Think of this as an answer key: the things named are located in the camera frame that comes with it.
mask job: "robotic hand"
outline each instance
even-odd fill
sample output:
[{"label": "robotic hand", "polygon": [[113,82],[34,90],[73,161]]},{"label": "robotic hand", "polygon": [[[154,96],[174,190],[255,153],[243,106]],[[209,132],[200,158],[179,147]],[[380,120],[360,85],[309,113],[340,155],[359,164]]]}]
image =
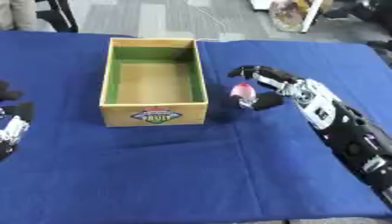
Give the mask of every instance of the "robotic hand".
[{"label": "robotic hand", "polygon": [[[0,81],[0,102],[15,101],[19,91],[7,91],[8,83]],[[7,158],[17,147],[22,135],[29,129],[32,120],[32,103],[0,107],[0,120],[11,116],[4,129],[0,129],[0,160]]]},{"label": "robotic hand", "polygon": [[266,66],[241,66],[228,76],[256,79],[274,90],[255,99],[237,96],[241,107],[266,109],[282,104],[283,96],[292,98],[338,160],[392,209],[392,138],[381,128],[315,80]]}]

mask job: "printed logo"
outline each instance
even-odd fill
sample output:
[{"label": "printed logo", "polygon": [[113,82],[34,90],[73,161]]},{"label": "printed logo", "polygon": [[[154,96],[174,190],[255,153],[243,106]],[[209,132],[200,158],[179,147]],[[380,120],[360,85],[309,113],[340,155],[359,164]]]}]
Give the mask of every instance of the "printed logo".
[{"label": "printed logo", "polygon": [[151,107],[151,108],[146,108],[144,111],[132,115],[131,117],[148,123],[158,124],[158,123],[165,123],[167,121],[173,120],[180,116],[182,115],[176,112],[172,112],[168,108]]}]

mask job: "floor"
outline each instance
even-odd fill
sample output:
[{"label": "floor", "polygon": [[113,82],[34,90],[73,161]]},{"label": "floor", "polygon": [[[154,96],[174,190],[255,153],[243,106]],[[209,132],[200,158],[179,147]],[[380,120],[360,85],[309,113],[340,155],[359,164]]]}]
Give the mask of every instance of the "floor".
[{"label": "floor", "polygon": [[[145,38],[195,38],[229,41],[277,39],[296,41],[357,42],[388,40],[376,24],[354,17],[348,21],[320,18],[306,34],[281,32],[268,13],[252,11],[248,0],[69,0],[80,32],[109,33]],[[40,10],[48,8],[45,2]],[[40,21],[41,31],[52,31]],[[281,221],[257,222],[282,224]],[[346,218],[293,220],[291,224],[387,224],[387,220]]]}]

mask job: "blue table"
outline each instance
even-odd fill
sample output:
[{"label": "blue table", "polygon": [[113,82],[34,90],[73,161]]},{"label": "blue table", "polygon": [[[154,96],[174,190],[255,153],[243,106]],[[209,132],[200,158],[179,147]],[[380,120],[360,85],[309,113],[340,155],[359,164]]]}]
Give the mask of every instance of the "blue table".
[{"label": "blue table", "polygon": [[290,101],[258,113],[227,102],[242,81],[228,71],[279,67],[324,82],[391,133],[392,73],[371,49],[199,42],[205,125],[108,129],[98,109],[108,43],[107,35],[0,32],[0,79],[36,103],[19,151],[0,163],[0,223],[391,215]]}]

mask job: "cardboard box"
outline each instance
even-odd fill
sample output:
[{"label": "cardboard box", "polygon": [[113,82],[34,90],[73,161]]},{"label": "cardboard box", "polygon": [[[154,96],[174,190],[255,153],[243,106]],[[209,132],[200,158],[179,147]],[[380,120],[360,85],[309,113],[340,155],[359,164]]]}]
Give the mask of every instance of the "cardboard box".
[{"label": "cardboard box", "polygon": [[203,123],[207,104],[195,40],[110,40],[100,100],[108,127]]}]

